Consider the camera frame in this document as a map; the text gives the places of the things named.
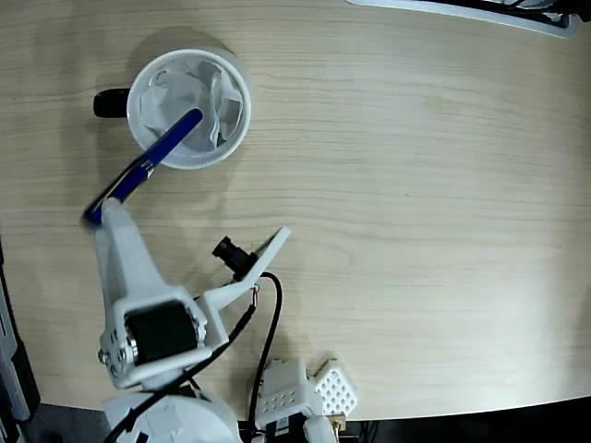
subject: black cable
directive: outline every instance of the black cable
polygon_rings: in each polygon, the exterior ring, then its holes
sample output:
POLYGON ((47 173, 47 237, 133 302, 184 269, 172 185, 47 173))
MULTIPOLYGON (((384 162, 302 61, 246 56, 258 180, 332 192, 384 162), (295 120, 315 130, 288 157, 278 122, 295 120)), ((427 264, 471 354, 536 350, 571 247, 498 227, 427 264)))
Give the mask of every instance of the black cable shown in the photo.
POLYGON ((275 336, 275 331, 277 330, 279 316, 281 315, 281 306, 283 304, 283 288, 281 287, 281 282, 279 281, 279 279, 270 272, 263 272, 262 274, 260 274, 260 277, 270 279, 275 285, 275 310, 273 312, 273 317, 271 319, 271 324, 269 326, 269 332, 267 333, 265 345, 262 348, 262 354, 260 355, 259 360, 259 367, 257 367, 257 374, 255 375, 255 381, 252 387, 252 393, 250 395, 246 443, 250 443, 252 441, 252 438, 255 435, 255 432, 257 431, 257 428, 255 426, 255 414, 257 412, 257 398, 259 397, 260 382, 262 380, 263 370, 265 369, 265 365, 267 364, 267 359, 269 358, 269 351, 271 350, 273 337, 275 336))
POLYGON ((197 384, 197 381, 195 381, 193 377, 188 380, 188 384, 191 385, 195 390, 201 390, 201 387, 197 384))
POLYGON ((510 5, 507 5, 507 7, 513 9, 514 7, 518 7, 519 5, 521 5, 524 1, 525 0, 517 0, 516 2, 513 2, 510 5))
POLYGON ((374 423, 373 436, 371 436, 371 440, 369 441, 369 443, 374 443, 374 441, 376 441, 376 437, 378 436, 378 428, 380 427, 379 421, 376 420, 373 423, 374 423))
POLYGON ((203 369, 205 369, 207 366, 209 366, 211 363, 213 363, 234 342, 236 337, 238 337, 238 335, 240 335, 240 332, 242 332, 242 330, 248 324, 249 320, 252 318, 252 315, 254 314, 255 309, 256 309, 256 307, 254 305, 250 305, 247 308, 245 313, 242 315, 242 317, 236 323, 234 330, 232 330, 232 332, 230 332, 230 334, 228 335, 228 343, 220 346, 215 351, 213 351, 213 353, 211 353, 210 358, 208 358, 207 360, 204 360, 203 362, 201 362, 197 365, 194 365, 193 367, 191 367, 190 369, 185 371, 177 379, 173 380, 171 383, 164 386, 163 388, 155 391, 148 399, 144 400, 136 408, 132 408, 129 411, 129 413, 127 413, 125 418, 123 420, 121 420, 119 422, 119 424, 113 428, 113 430, 109 433, 107 438, 104 440, 104 443, 115 443, 117 441, 117 438, 123 433, 123 431, 130 432, 133 429, 133 426, 136 423, 136 420, 138 420, 138 417, 141 414, 148 411, 148 409, 150 409, 151 406, 153 406, 155 403, 160 401, 165 396, 175 393, 175 391, 178 389, 179 386, 181 386, 183 383, 188 382, 196 374, 198 374, 203 369))

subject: white tissue paper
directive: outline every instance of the white tissue paper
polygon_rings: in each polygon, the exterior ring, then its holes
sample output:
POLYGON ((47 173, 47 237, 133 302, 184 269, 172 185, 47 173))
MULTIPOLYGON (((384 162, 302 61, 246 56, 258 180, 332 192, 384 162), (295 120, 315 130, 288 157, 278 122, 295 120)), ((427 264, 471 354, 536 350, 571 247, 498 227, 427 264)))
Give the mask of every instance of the white tissue paper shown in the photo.
POLYGON ((242 114, 242 94, 229 73, 197 57, 162 66, 139 98, 139 118, 158 137, 187 111, 198 108, 203 120, 183 144, 196 152, 214 151, 232 136, 242 114))

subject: white 3d printed part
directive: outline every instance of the white 3d printed part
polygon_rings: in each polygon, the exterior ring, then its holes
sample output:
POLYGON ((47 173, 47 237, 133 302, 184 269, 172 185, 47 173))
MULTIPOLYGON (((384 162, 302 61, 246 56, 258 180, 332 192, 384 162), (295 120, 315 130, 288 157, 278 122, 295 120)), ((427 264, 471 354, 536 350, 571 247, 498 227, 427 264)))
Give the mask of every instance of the white 3d printed part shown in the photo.
POLYGON ((312 379, 314 390, 322 396, 322 413, 351 413, 359 397, 351 378, 338 360, 329 360, 312 379))

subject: black mug handle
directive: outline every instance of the black mug handle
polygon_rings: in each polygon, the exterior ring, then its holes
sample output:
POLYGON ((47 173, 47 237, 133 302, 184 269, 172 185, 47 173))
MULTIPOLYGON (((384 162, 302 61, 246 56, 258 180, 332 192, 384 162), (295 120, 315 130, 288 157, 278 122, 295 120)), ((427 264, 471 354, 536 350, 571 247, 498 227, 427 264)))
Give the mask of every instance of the black mug handle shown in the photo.
POLYGON ((125 118, 129 88, 102 90, 94 96, 92 110, 101 118, 125 118))

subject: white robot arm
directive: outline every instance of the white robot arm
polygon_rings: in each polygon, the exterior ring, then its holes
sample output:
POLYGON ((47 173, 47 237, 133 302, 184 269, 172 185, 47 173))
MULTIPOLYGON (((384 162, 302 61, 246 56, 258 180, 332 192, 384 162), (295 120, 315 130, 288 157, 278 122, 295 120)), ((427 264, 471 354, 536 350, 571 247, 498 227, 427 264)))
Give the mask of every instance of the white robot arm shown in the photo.
MULTIPOLYGON (((213 254, 235 273, 234 280, 194 299, 183 286, 163 280, 137 225, 118 200, 104 201, 102 222, 95 231, 105 309, 99 359, 117 388, 144 389, 103 405, 114 429, 105 441, 240 443, 231 408, 213 393, 181 387, 179 380, 188 380, 185 371, 210 363, 235 338, 225 329, 220 312, 257 287, 289 229, 281 228, 251 254, 224 238, 213 254)), ((246 326, 254 304, 249 309, 240 328, 246 326)), ((295 420, 292 430, 301 430, 309 443, 334 443, 335 434, 322 415, 322 398, 307 380, 300 359, 270 365, 259 397, 258 429, 271 429, 279 436, 295 420), (275 395, 287 400, 266 407, 275 395)), ((257 440, 262 443, 265 437, 257 440)))

